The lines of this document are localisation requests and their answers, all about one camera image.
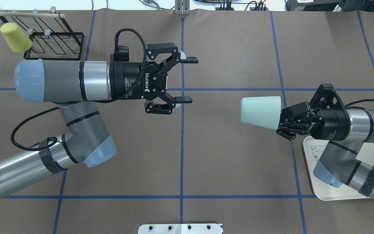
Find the brown table surface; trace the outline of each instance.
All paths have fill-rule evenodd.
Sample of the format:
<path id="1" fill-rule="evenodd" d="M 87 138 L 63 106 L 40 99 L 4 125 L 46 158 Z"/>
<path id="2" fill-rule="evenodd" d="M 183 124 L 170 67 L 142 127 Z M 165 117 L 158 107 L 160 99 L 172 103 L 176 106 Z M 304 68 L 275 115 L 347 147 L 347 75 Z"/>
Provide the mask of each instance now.
<path id="1" fill-rule="evenodd" d="M 345 103 L 374 98 L 374 13 L 61 13 L 85 35 L 82 60 L 109 61 L 121 28 L 196 56 L 199 64 L 177 65 L 168 82 L 173 96 L 190 95 L 193 104 L 169 116 L 146 114 L 143 100 L 99 104 L 116 156 L 0 200 L 0 233 L 136 234 L 140 224 L 180 222 L 223 223 L 226 234 L 374 233 L 373 200 L 313 195 L 303 136 L 290 143 L 239 121 L 243 97 L 279 95 L 285 107 L 309 101 L 323 83 L 333 84 Z M 141 61 L 136 36 L 125 33 L 120 44 L 129 46 L 131 61 Z M 0 35 L 0 160 L 21 151 L 9 140 L 12 129 L 52 107 L 16 94 L 13 72 L 21 60 Z M 32 145 L 66 130 L 54 112 L 16 138 Z"/>

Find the black band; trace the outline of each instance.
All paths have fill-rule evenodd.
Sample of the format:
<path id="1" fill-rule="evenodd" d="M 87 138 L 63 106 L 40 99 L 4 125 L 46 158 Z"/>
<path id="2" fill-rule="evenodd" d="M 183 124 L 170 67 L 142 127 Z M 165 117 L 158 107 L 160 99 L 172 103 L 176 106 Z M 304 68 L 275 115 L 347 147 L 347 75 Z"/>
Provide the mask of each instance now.
<path id="1" fill-rule="evenodd" d="M 344 145 L 340 145 L 340 144 L 337 143 L 337 142 L 329 141 L 328 143 L 330 143 L 331 145 L 335 145 L 335 146 L 337 146 L 337 147 L 339 147 L 339 148 L 342 148 L 342 149 L 345 150 L 345 151 L 349 151 L 350 153 L 352 153 L 352 154 L 354 154 L 354 155 L 357 155 L 357 154 L 358 154 L 358 152 L 356 152 L 356 151 L 354 151 L 354 150 L 352 150 L 352 149 L 349 149 L 349 148 L 345 147 Z"/>
<path id="2" fill-rule="evenodd" d="M 86 90 L 84 89 L 84 61 L 80 61 L 79 65 L 79 84 L 80 84 L 80 94 L 82 95 L 83 101 L 87 101 Z"/>
<path id="3" fill-rule="evenodd" d="M 370 115 L 370 113 L 367 110 L 363 110 L 363 111 L 368 115 L 369 122 L 370 122 L 369 134 L 368 134 L 367 138 L 364 141 L 362 141 L 362 142 L 367 142 L 370 139 L 371 135 L 373 134 L 374 122 L 373 122 L 373 118 Z"/>
<path id="4" fill-rule="evenodd" d="M 73 162 L 76 163 L 76 164 L 79 163 L 79 162 L 78 162 L 76 159 L 74 159 L 74 157 L 71 155 L 70 150 L 69 150 L 69 148 L 68 148 L 67 145 L 66 145 L 66 140 L 65 140 L 65 138 L 64 138 L 64 134 L 61 135 L 61 143 L 63 144 L 64 151 L 66 151 L 66 154 L 67 154 L 67 156 L 69 156 L 70 160 L 73 161 Z"/>
<path id="5" fill-rule="evenodd" d="M 98 114 L 100 114 L 99 111 L 95 111 L 95 112 L 92 112 L 92 113 L 90 113 L 90 114 L 84 115 L 84 116 L 82 116 L 82 117 L 80 117 L 80 118 L 77 118 L 77 119 L 75 119 L 75 120 L 72 120 L 72 121 L 68 122 L 68 123 L 66 124 L 66 126 L 70 126 L 70 125 L 72 125 L 72 124 L 75 124 L 75 123 L 77 123 L 77 122 L 80 122 L 80 121 L 82 121 L 82 120 L 85 120 L 85 119 L 87 119 L 87 118 L 90 118 L 90 117 L 95 116 L 95 115 L 98 115 Z"/>
<path id="6" fill-rule="evenodd" d="M 360 164 L 361 164 L 362 162 L 361 161 L 357 161 L 357 163 L 356 163 L 356 166 L 353 168 L 353 171 L 352 171 L 352 173 L 350 174 L 350 176 L 349 176 L 349 179 L 347 179 L 347 182 L 346 182 L 346 185 L 348 186 L 349 184 L 350 184 L 350 182 L 352 181 L 352 179 L 353 179 L 353 176 L 355 176 L 355 174 L 356 174 L 356 172 L 357 172 L 357 169 L 359 168 L 359 166 L 360 166 Z"/>
<path id="7" fill-rule="evenodd" d="M 40 144 L 38 145 L 38 147 L 45 147 L 47 146 L 48 143 L 47 143 L 47 139 L 44 139 L 43 141 L 40 142 Z M 47 149 L 44 149 L 44 150 L 40 150 L 38 152 L 38 154 L 40 155 L 40 159 L 41 161 L 43 162 L 44 166 L 47 168 L 47 170 L 49 170 L 51 173 L 53 174 L 57 174 L 57 173 L 60 173 L 62 171 L 65 171 L 67 169 L 64 169 L 62 168 L 52 157 L 52 153 L 50 153 L 50 150 L 47 148 Z"/>
<path id="8" fill-rule="evenodd" d="M 365 183 L 360 188 L 359 193 L 363 196 L 369 196 L 374 189 L 374 166 L 371 168 Z"/>

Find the white tray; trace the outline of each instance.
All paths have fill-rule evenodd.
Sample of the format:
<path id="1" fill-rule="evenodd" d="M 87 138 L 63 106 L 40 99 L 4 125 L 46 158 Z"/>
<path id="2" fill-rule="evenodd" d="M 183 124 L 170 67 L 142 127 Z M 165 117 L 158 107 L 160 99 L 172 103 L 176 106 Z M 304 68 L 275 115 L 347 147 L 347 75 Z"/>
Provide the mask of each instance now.
<path id="1" fill-rule="evenodd" d="M 368 198 L 345 184 L 342 184 L 339 188 L 334 188 L 314 176 L 313 170 L 327 143 L 328 141 L 316 140 L 311 136 L 306 137 L 303 141 L 304 155 L 314 194 L 323 201 Z M 374 143 L 363 144 L 357 159 L 374 166 Z"/>

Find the light blue cap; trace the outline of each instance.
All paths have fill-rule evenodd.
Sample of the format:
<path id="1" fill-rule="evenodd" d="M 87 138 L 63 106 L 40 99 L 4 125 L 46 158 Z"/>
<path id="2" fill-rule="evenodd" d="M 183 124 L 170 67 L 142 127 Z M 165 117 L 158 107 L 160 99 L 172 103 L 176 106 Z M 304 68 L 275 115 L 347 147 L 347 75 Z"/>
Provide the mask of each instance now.
<path id="1" fill-rule="evenodd" d="M 28 102 L 44 101 L 43 60 L 24 60 L 17 64 L 14 83 L 18 95 Z"/>
<path id="2" fill-rule="evenodd" d="M 244 97 L 240 121 L 246 124 L 278 129 L 281 116 L 281 97 Z"/>
<path id="3" fill-rule="evenodd" d="M 109 135 L 83 162 L 87 167 L 93 167 L 109 160 L 116 152 L 112 136 Z"/>
<path id="4" fill-rule="evenodd" d="M 321 181 L 338 188 L 342 183 L 333 174 L 325 168 L 325 166 L 318 161 L 316 167 L 314 168 L 314 175 Z"/>

